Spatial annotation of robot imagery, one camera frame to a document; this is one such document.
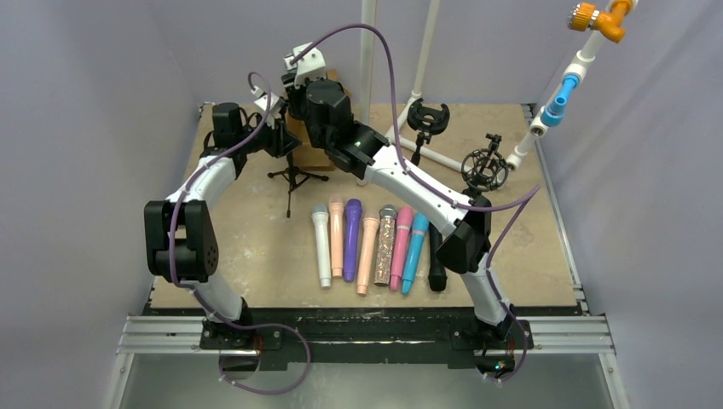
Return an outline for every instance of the orange pipe fitting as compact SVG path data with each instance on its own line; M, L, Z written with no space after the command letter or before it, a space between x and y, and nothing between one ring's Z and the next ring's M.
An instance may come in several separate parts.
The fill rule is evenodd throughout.
M610 12L599 11L594 4L580 3L572 11L568 27L579 32L597 30L610 41L620 43L625 37L625 29L620 25L632 9L632 0L616 0L610 5Z

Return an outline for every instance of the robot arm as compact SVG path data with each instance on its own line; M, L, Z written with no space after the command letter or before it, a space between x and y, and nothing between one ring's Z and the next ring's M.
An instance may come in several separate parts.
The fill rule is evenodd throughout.
M292 55L297 55L305 48L306 45L297 47ZM341 170L383 187L424 214L445 237L437 251L437 258L444 267L461 275L474 303L477 318L504 338L511 321L486 274L485 255L490 250L490 214L455 207L412 179L399 163L396 150L388 140L369 126L354 120L350 99L342 85L323 75L326 68L318 49L309 51L295 66L288 63L289 58L287 74L282 77L289 96L289 113L304 121L311 145L324 149ZM483 196L470 199L413 164L407 164L407 167L457 203L490 206ZM509 306L506 298L501 301Z
M297 65L287 63L288 73L282 77L288 95L287 108L294 118L304 120L311 145L322 148L342 171L367 179L422 212L445 236L437 258L448 269L461 275L474 303L478 323L497 338L505 339L512 324L511 317L500 305L487 275L486 255L490 249L489 213L469 212L455 207L414 181L398 163L395 148L379 132L354 120L350 99L341 84L326 78L323 56L318 50L307 54L306 61ZM259 100L271 98L273 112L284 109L284 101L275 95L263 95L255 89ZM266 100L257 100L266 106ZM205 147L199 167L207 167L213 158L246 138L252 127L241 121L236 104L220 104L213 108L213 147ZM208 167L188 187L179 215L179 227L186 237L176 238L176 272L178 279L191 285L205 300L209 320L219 322L217 315L233 322L244 323L245 302L228 286L221 274L215 274L218 263L216 242L209 209L222 192L236 180L246 164L248 153L261 149L274 157L289 153L299 142L286 132L281 118L267 121L263 132L243 149L228 158L221 158ZM412 164L415 175L458 203L490 206L483 196L470 199L455 192ZM171 210L180 197L177 191L164 201L149 202L145 209L147 262L152 274L171 281L169 272L169 239ZM510 308L509 301L502 296Z

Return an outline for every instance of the wooden platform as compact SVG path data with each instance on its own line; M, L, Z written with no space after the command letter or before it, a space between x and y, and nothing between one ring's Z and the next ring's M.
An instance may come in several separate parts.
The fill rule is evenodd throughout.
M518 105L449 105L447 131L432 139L430 148L462 160L475 148L486 147L487 133L503 136L501 152L507 155L526 131ZM391 124L388 105L373 106L371 125L386 132ZM187 174L196 166L203 137L211 129L211 109L204 109ZM402 133L411 140L407 126ZM212 210L211 218L220 247L218 273L254 307L450 307L469 306L471 300L457 274L449 273L447 290L435 293L426 280L427 245L417 279L408 297L388 288L371 285L367 297L356 295L356 284L334 280L330 290L319 286L316 271L315 236L310 212L314 205L327 204L338 193L344 200L357 198L365 209L378 210L392 203L404 205L380 187L358 187L355 178L339 170L327 172L328 182L307 181L292 195L292 217L286 219L286 181L269 179L270 171L286 167L284 159L265 153L249 157L239 180L231 185ZM460 174L422 158L421 168L453 189L464 188ZM570 306L576 300L570 283L558 228L547 197L535 153L511 175L507 184L487 197L502 205L525 194L536 183L543 188L532 199L495 256L495 268L506 294L519 306ZM494 213L494 241L513 210ZM163 279L156 279L153 308L196 308L186 292Z

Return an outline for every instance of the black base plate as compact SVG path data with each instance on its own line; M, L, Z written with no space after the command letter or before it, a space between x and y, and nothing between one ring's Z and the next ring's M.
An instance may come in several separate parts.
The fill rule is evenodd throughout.
M254 324L281 323L297 328L309 342L314 362L367 364L446 364L473 368L475 350L507 347L509 337L522 345L512 325L507 340L477 330L472 308L251 308ZM529 333L529 323L521 321ZM202 337L202 349L263 351L259 369L284 371L289 362L305 362L304 346L289 331L263 329L239 346L240 337ZM534 346L528 336L528 348Z

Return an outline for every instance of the microphone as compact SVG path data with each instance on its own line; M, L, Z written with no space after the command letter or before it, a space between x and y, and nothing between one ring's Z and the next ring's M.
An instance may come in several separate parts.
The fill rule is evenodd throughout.
M323 204L314 206L311 220L316 231L316 261L319 264L319 281L321 288L331 288L332 267L329 262L329 212Z
M394 240L394 254L391 257L391 274L389 287L392 291L399 288L399 281L402 280L404 259L407 258L407 245L409 244L409 228L412 226L414 211L409 206L399 210L396 217L396 239Z
M356 294L367 295L369 275L372 272L372 258L374 257L374 240L379 228L377 212L368 211L364 215L364 234L361 239L361 255L359 256L359 271L356 273Z
M359 221L362 218L362 202L349 199L346 202L346 241L344 242L344 281L354 281L356 275L356 250L359 244Z
M417 275L417 267L419 266L419 255L422 253L422 245L425 242L425 234L429 229L429 220L425 215L417 213L412 223L412 239L409 242L409 253L407 253L407 261L404 263L404 274L402 275L402 295L409 294L412 289L414 277Z
M332 277L337 279L342 277L344 268L344 232L341 221L344 204L336 194L329 199L329 213L332 215Z
M430 234L430 271L427 276L430 290L440 292L447 288L447 270L437 259L437 249L442 246L442 234L433 224L429 226Z
M374 284L380 287L389 285L395 220L396 209L391 204L379 211L379 245L377 246L377 266L374 269Z

